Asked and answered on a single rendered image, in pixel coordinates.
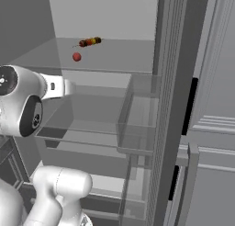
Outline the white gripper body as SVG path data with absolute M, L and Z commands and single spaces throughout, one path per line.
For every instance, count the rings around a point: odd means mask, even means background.
M 64 95 L 70 96 L 76 93 L 76 84 L 68 79 L 63 80 Z

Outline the clear fridge drawer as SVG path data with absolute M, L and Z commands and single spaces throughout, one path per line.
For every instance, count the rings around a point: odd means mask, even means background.
M 39 138 L 117 147 L 124 94 L 73 95 L 64 98 L 38 131 Z

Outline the glass fridge shelf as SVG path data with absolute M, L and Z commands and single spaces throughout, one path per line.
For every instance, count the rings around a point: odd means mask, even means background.
M 10 64 L 38 70 L 152 73 L 153 40 L 102 40 L 99 44 L 85 48 L 76 46 L 79 41 L 55 38 L 14 59 Z M 75 52 L 82 55 L 79 62 L 73 60 Z

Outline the clear fridge door bin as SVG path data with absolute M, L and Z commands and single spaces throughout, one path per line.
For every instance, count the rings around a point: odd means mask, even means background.
M 150 177 L 150 159 L 132 154 L 118 212 L 119 226 L 145 226 Z
M 133 74 L 116 123 L 120 153 L 152 156 L 156 135 L 161 78 Z

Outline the grey fridge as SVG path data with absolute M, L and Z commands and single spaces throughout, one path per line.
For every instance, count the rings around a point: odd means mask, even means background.
M 153 40 L 158 0 L 0 0 L 0 66 L 55 38 L 85 40 Z M 60 75 L 76 84 L 73 95 L 125 93 L 133 74 L 75 70 L 38 70 L 36 73 Z M 45 121 L 64 98 L 42 102 L 43 118 L 39 128 L 27 137 L 1 135 L 14 139 L 29 182 L 18 193 L 23 199 L 22 218 L 30 213 L 36 190 L 33 175 L 42 166 L 80 170 L 92 177 L 90 193 L 80 200 L 83 212 L 93 226 L 108 223 L 119 226 L 118 212 L 131 154 L 117 147 L 51 141 L 37 136 Z

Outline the grey fridge door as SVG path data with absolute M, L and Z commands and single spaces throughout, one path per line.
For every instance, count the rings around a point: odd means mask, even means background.
M 152 72 L 161 77 L 145 226 L 163 226 L 208 0 L 159 0 Z

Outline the kebab skewer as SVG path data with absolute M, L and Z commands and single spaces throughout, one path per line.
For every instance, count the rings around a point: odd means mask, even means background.
M 77 47 L 85 48 L 88 46 L 96 45 L 102 42 L 100 37 L 93 37 L 85 40 L 80 40 L 79 43 L 76 45 Z

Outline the dark grey cabinet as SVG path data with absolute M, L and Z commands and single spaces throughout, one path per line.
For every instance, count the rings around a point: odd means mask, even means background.
M 4 137 L 0 141 L 0 178 L 15 189 L 20 189 L 24 183 L 29 182 L 15 141 L 11 137 Z

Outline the grey tall cupboard door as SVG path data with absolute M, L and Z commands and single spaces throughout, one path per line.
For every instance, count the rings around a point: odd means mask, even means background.
M 208 0 L 191 130 L 235 133 L 235 0 Z

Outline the grey cupboard drawer front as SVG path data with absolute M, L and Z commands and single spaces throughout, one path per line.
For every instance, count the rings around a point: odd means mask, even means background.
M 235 226 L 235 144 L 213 135 L 182 137 L 180 144 L 196 143 L 199 162 L 185 226 Z

